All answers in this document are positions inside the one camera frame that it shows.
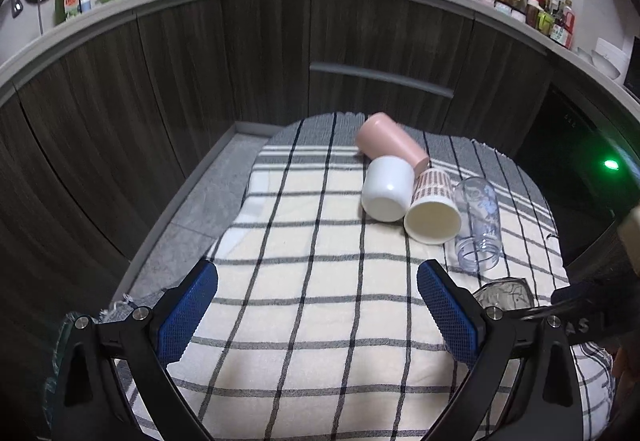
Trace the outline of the red label sauce bottle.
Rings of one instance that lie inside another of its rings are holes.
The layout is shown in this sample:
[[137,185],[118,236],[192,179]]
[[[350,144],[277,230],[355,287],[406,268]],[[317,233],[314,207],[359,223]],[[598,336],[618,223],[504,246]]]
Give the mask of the red label sauce bottle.
[[554,24],[550,31],[550,38],[569,50],[573,44],[575,20],[576,16],[572,0],[564,0],[554,14]]

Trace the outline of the white bowl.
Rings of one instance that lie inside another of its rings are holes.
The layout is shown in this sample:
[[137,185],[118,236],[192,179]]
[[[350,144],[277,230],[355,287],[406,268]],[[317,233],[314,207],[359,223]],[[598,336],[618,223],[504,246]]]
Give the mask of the white bowl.
[[602,72],[603,75],[608,77],[608,79],[616,80],[620,77],[620,70],[596,50],[591,51],[591,62],[593,66],[597,68],[598,71]]

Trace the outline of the clear blue plastic cup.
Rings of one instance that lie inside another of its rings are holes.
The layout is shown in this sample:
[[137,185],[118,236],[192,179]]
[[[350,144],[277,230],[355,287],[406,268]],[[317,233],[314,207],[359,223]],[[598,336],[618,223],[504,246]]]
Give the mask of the clear blue plastic cup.
[[495,268],[501,257],[502,239],[498,196],[484,178],[472,176],[454,189],[461,216],[454,249],[463,271],[483,273]]

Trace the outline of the smoky square glass cup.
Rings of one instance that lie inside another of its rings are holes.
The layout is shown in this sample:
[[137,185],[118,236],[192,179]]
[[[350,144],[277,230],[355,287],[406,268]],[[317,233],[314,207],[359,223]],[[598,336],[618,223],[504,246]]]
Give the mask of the smoky square glass cup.
[[499,308],[502,311],[515,311],[533,308],[534,295],[525,279],[505,277],[478,288],[473,294],[483,309]]

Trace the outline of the white ceramic cup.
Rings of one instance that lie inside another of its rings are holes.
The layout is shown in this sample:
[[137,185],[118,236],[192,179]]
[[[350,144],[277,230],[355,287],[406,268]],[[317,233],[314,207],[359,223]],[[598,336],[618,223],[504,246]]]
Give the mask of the white ceramic cup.
[[396,222],[408,211],[413,193],[414,170],[405,159],[382,156],[368,167],[361,191],[361,206],[370,218]]

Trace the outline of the cream patterned paper cup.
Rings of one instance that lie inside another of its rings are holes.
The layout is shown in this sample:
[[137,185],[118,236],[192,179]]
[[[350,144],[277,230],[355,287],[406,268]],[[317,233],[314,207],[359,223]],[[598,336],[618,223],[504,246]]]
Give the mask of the cream patterned paper cup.
[[404,227],[412,239],[425,245],[442,245],[456,237],[461,214],[446,171],[428,168],[416,177]]

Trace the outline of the dark wood cabinet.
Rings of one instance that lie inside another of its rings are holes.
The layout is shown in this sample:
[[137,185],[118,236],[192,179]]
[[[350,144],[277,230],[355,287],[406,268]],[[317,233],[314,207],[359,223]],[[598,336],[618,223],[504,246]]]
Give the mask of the dark wood cabinet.
[[[453,98],[309,70],[392,72]],[[382,110],[494,146],[583,241],[639,198],[639,119],[581,60],[465,0],[121,0],[1,83],[1,325],[47,335],[111,299],[237,122]]]

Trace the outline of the pink plastic cup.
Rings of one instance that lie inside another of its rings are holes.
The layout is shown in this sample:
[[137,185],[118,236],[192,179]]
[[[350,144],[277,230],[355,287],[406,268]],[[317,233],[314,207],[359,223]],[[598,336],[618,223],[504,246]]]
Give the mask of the pink plastic cup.
[[355,144],[370,159],[399,157],[413,167],[415,174],[422,173],[430,162],[426,150],[385,112],[366,119],[356,134]]

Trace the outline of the checkered white black cloth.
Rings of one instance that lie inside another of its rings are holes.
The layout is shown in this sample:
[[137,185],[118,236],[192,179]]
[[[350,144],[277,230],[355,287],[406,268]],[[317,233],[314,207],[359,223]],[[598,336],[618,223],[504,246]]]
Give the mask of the checkered white black cloth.
[[568,278],[544,196],[514,162],[468,138],[412,137],[451,180],[484,176],[498,195],[495,268],[463,272],[454,245],[427,246],[370,220],[359,115],[297,121],[258,154],[239,216],[209,247],[218,289],[168,367],[217,440],[417,440],[465,377],[416,288],[434,259],[477,291],[524,279],[536,305]]

